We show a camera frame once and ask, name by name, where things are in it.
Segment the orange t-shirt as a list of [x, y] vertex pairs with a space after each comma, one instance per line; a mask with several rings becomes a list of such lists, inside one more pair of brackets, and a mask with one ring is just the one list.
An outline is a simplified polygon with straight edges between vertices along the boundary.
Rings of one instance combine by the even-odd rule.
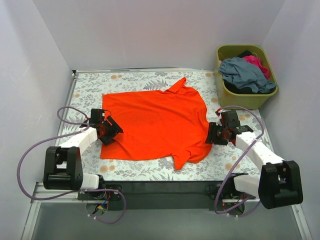
[[162, 90], [109, 93], [102, 108], [122, 128], [114, 142], [102, 145], [102, 159], [144, 161], [171, 156], [174, 168], [199, 163], [211, 151], [206, 143], [207, 107], [185, 77]]

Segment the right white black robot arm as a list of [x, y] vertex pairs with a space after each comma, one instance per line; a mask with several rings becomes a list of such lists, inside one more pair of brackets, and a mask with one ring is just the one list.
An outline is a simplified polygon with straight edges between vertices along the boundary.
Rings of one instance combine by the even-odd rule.
[[258, 198], [266, 209], [298, 205], [303, 202], [303, 189], [299, 165], [276, 155], [248, 125], [242, 125], [235, 110], [221, 107], [216, 112], [219, 123], [210, 122], [206, 143], [226, 146], [232, 143], [243, 153], [238, 164], [248, 157], [258, 168], [259, 177], [247, 173], [234, 174], [231, 170], [220, 185], [216, 197], [219, 198], [226, 186], [227, 195], [237, 199], [241, 195]]

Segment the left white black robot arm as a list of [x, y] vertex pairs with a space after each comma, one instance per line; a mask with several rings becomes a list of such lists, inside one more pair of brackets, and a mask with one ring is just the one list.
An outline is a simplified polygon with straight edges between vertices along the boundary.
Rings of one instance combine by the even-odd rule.
[[90, 117], [80, 125], [80, 133], [59, 146], [51, 146], [45, 153], [43, 185], [47, 190], [89, 190], [95, 200], [106, 196], [106, 187], [97, 174], [84, 173], [82, 154], [96, 141], [104, 147], [115, 142], [122, 128], [109, 110], [93, 108]]

